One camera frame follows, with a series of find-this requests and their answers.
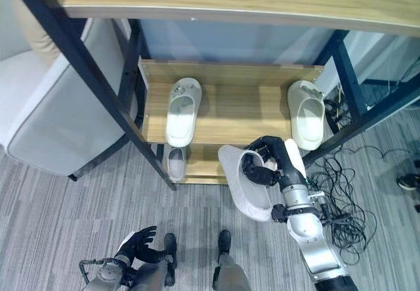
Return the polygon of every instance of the gray carpet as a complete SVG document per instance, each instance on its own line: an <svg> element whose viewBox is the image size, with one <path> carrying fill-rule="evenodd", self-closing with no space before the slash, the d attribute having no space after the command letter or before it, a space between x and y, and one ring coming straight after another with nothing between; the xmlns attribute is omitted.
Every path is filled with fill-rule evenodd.
<svg viewBox="0 0 420 291"><path fill-rule="evenodd" d="M419 153L419 119L420 110L403 110L345 147ZM356 170L358 203L378 218L375 238L350 267L352 278L360 290L419 290L420 215L413 208L419 199L394 182L414 171L413 155L396 151L381 159L363 149L338 157ZM278 190L270 192L278 198ZM131 143L76 183L0 150L0 290L81 290L79 260L112 256L129 231L149 225L158 226L155 248L163 247L166 232L178 239L177 283L170 290L211 289L221 229L232 232L232 255L253 290L315 290L285 225L247 219L226 186L170 191Z"/></svg>

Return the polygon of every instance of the chair cushion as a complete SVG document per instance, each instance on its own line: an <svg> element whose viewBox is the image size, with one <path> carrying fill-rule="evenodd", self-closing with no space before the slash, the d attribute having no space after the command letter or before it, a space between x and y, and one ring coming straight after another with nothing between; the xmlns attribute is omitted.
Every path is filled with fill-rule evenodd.
<svg viewBox="0 0 420 291"><path fill-rule="evenodd" d="M32 49L44 60L45 64L51 66L59 56L60 49L58 49L22 0L11 0L11 2L26 40Z"/></svg>
<svg viewBox="0 0 420 291"><path fill-rule="evenodd" d="M47 70L35 51L0 61L0 145Z"/></svg>

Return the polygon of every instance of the white chair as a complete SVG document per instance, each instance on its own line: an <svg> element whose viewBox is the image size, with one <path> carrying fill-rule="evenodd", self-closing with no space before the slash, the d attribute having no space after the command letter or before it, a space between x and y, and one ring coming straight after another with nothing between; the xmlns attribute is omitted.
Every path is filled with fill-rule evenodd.
<svg viewBox="0 0 420 291"><path fill-rule="evenodd" d="M16 25L13 20L7 23ZM19 28L2 27L0 34L13 34L15 30ZM1 48L6 39L0 39ZM111 20L88 19L81 39L117 93L124 58ZM137 110L133 97L132 119ZM32 50L0 61L0 145L10 157L67 176L122 135L121 128L64 55L59 55L50 68Z"/></svg>

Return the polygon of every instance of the shoe rack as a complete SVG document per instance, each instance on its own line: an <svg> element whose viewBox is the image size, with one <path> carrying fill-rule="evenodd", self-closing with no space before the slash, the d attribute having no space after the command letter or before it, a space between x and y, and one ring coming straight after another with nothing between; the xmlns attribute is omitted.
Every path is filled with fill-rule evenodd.
<svg viewBox="0 0 420 291"><path fill-rule="evenodd" d="M142 134L149 143L166 143L169 92L180 78L197 79L203 90L194 138L187 148L181 183L226 184L217 159L225 144L245 146L263 135L291 137L287 88L314 81L323 66L298 64L219 64L142 60L148 82Z"/></svg>

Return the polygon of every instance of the white wall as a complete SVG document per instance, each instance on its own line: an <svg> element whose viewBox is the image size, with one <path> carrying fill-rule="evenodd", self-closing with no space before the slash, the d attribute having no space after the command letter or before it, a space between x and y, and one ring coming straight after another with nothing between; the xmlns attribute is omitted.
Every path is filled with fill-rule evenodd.
<svg viewBox="0 0 420 291"><path fill-rule="evenodd" d="M142 20L153 59L313 64L333 30L226 22Z"/></svg>

